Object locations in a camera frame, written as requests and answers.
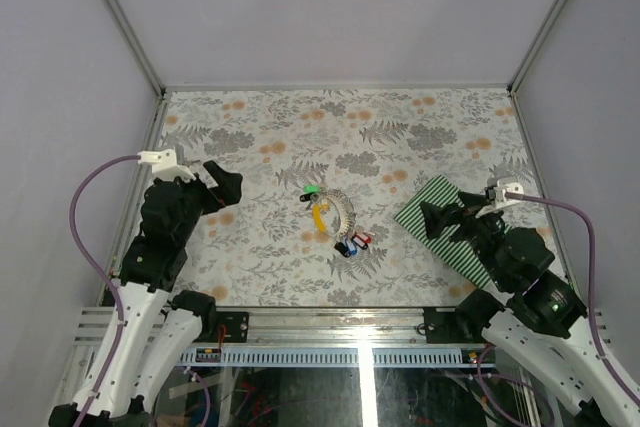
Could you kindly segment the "red tag key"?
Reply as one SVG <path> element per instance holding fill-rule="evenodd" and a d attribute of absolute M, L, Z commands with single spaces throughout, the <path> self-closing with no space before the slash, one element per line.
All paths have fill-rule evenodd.
<path fill-rule="evenodd" d="M 366 244 L 370 244 L 372 242 L 372 238 L 366 233 L 357 232 L 356 237 Z"/>

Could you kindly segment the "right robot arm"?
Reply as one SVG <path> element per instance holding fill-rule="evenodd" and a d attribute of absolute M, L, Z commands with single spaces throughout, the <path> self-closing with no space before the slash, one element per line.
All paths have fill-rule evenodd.
<path fill-rule="evenodd" d="M 603 344 L 592 302 L 549 267 L 554 254 L 533 228 L 507 229 L 504 209 L 534 202 L 520 185 L 461 192 L 446 206 L 421 202 L 426 236 L 446 229 L 451 243 L 467 243 L 502 293 L 500 302 L 477 289 L 455 309 L 467 341 L 483 339 L 527 369 L 573 416 L 578 426 L 636 426 L 639 386 Z"/>

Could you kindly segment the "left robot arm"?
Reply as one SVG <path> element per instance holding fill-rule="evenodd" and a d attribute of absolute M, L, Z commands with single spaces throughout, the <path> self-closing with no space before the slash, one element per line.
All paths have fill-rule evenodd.
<path fill-rule="evenodd" d="M 173 149 L 142 151 L 132 160 L 150 167 L 138 234 L 126 251 L 117 280 L 96 266 L 115 308 L 85 381 L 67 404 L 53 408 L 51 426 L 146 426 L 167 377 L 195 341 L 219 331 L 216 300 L 173 291 L 186 247 L 204 216 L 236 205 L 243 177 L 215 161 L 204 163 L 215 184 L 179 163 Z"/>

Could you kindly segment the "yellow tag key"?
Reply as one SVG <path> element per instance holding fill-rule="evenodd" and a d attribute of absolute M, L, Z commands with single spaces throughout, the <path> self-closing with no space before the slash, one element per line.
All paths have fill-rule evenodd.
<path fill-rule="evenodd" d="M 330 206 L 328 204 L 316 203 L 312 206 L 312 217 L 314 220 L 314 224 L 316 229 L 326 234 L 328 232 L 327 226 L 324 222 L 323 215 L 330 210 Z"/>

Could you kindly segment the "black tag key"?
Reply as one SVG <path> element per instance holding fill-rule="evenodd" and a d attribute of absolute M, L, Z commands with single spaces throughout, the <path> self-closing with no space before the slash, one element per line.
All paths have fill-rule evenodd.
<path fill-rule="evenodd" d="M 351 256 L 351 251 L 349 248 L 342 242 L 336 242 L 334 244 L 334 249 L 338 251 L 343 257 L 349 258 Z"/>

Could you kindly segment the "light green tag key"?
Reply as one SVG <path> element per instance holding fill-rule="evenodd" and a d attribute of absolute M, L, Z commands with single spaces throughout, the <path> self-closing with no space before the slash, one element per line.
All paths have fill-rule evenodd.
<path fill-rule="evenodd" d="M 319 198 L 321 187 L 318 185 L 306 185 L 303 194 L 299 197 L 301 202 L 316 202 Z"/>

